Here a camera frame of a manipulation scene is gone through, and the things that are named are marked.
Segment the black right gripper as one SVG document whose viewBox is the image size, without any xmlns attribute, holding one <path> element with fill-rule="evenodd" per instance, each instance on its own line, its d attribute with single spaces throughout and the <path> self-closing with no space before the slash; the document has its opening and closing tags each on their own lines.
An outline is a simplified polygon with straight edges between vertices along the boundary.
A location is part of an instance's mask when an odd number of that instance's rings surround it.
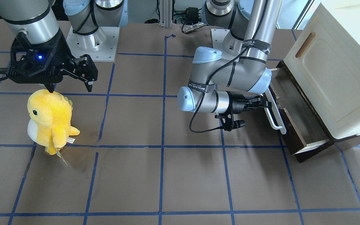
<svg viewBox="0 0 360 225">
<path fill-rule="evenodd" d="M 93 82 L 98 79 L 98 69 L 90 55 L 72 56 L 61 30 L 41 44 L 31 44 L 23 32 L 17 34 L 6 74 L 10 80 L 19 84 L 40 83 L 53 93 L 63 75 L 82 81 L 91 92 Z"/>
</svg>

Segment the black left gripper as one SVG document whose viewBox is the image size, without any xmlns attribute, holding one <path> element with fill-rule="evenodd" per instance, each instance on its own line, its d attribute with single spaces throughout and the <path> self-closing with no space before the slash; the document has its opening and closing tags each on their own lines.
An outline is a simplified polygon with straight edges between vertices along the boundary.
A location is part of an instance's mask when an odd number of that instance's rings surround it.
<svg viewBox="0 0 360 225">
<path fill-rule="evenodd" d="M 245 97 L 240 92 L 228 92 L 229 107 L 231 114 L 241 114 L 244 111 L 255 111 L 258 109 L 271 108 L 272 103 L 265 96 L 257 95 L 254 97 Z"/>
</svg>

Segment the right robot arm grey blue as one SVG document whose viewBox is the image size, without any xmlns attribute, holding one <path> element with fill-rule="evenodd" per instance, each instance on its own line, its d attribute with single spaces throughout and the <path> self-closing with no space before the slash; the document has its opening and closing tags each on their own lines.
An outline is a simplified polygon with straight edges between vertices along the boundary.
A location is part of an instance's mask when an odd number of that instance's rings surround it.
<svg viewBox="0 0 360 225">
<path fill-rule="evenodd" d="M 41 84 L 53 92 L 70 76 L 88 92 L 98 79 L 97 62 L 113 62 L 120 27 L 128 23 L 127 0 L 64 0 L 71 23 L 65 37 L 47 0 L 0 0 L 0 16 L 15 34 L 5 79 Z"/>
</svg>

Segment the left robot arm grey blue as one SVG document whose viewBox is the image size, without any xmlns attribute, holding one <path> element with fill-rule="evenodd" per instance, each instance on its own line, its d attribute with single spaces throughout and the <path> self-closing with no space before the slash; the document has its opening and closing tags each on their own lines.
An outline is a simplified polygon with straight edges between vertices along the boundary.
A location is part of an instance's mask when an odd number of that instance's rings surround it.
<svg viewBox="0 0 360 225">
<path fill-rule="evenodd" d="M 271 81 L 266 60 L 282 6 L 281 0 L 206 0 L 202 20 L 229 29 L 227 47 L 233 58 L 211 47 L 198 47 L 187 86 L 180 88 L 177 104 L 182 111 L 224 113 L 235 98 L 215 85 L 249 93 L 264 93 Z"/>
</svg>

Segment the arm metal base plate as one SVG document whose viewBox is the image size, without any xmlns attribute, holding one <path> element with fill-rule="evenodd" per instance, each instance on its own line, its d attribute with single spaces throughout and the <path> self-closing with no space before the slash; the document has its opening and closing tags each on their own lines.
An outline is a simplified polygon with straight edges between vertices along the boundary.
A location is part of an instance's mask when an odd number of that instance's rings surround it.
<svg viewBox="0 0 360 225">
<path fill-rule="evenodd" d="M 76 58 L 88 54 L 94 62 L 114 62 L 119 32 L 120 27 L 99 27 L 94 34 L 82 36 L 70 27 L 66 41 Z"/>
<path fill-rule="evenodd" d="M 222 52 L 222 58 L 232 60 L 241 53 L 244 37 L 231 29 L 211 29 L 212 47 Z"/>
</svg>

